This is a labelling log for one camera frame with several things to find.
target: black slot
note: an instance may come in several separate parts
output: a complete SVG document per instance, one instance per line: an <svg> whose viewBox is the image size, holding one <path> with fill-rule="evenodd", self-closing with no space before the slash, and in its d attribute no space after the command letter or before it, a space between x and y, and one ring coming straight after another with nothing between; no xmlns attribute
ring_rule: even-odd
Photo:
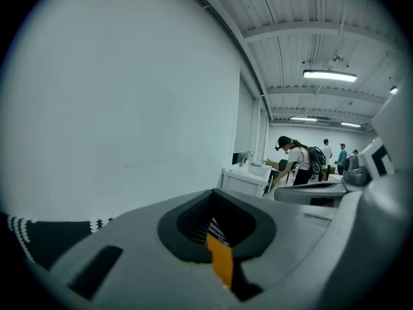
<svg viewBox="0 0 413 310"><path fill-rule="evenodd" d="M113 268L123 250L113 245L101 249L83 270L75 277L69 288L90 300L110 270Z"/></svg>

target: ceiling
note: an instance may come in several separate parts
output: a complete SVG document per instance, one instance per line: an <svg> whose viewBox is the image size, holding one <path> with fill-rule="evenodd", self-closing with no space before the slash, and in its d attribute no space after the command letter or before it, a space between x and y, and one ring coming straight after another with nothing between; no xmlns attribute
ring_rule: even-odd
<svg viewBox="0 0 413 310"><path fill-rule="evenodd" d="M206 1L249 59L273 123L308 116L373 132L370 120L407 75L404 35L378 0ZM305 69L358 78L304 79Z"/></svg>

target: room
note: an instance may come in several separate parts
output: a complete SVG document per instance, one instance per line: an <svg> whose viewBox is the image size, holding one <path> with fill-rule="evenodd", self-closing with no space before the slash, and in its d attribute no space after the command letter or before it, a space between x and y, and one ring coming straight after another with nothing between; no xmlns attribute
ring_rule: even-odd
<svg viewBox="0 0 413 310"><path fill-rule="evenodd" d="M396 261L412 54L380 0L22 6L0 72L0 223L45 298L331 309Z"/></svg>

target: backpack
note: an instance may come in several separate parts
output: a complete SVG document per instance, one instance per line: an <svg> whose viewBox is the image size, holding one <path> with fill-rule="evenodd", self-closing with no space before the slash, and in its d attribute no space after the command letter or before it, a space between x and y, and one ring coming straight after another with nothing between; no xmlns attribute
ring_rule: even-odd
<svg viewBox="0 0 413 310"><path fill-rule="evenodd" d="M326 163L325 155L318 147L309 147L308 154L310 156L310 170L313 174L322 174L323 166Z"/></svg>

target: fluorescent light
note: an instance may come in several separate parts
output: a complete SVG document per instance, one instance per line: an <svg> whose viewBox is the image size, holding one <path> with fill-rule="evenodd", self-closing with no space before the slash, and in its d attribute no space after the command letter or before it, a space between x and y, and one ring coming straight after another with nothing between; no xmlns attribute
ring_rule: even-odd
<svg viewBox="0 0 413 310"><path fill-rule="evenodd" d="M350 124L350 123L341 123L341 125L345 125L346 127L361 127L361 125L358 125L358 124Z"/></svg>
<svg viewBox="0 0 413 310"><path fill-rule="evenodd" d="M391 94L397 94L399 92L399 89L396 87L396 86L393 86L391 89L390 89L390 93Z"/></svg>
<svg viewBox="0 0 413 310"><path fill-rule="evenodd" d="M304 70L304 78L318 78L318 79L335 79L342 81L354 82L357 79L355 74L347 74L345 72L326 71L326 70Z"/></svg>
<svg viewBox="0 0 413 310"><path fill-rule="evenodd" d="M317 121L316 118L291 117L293 121Z"/></svg>

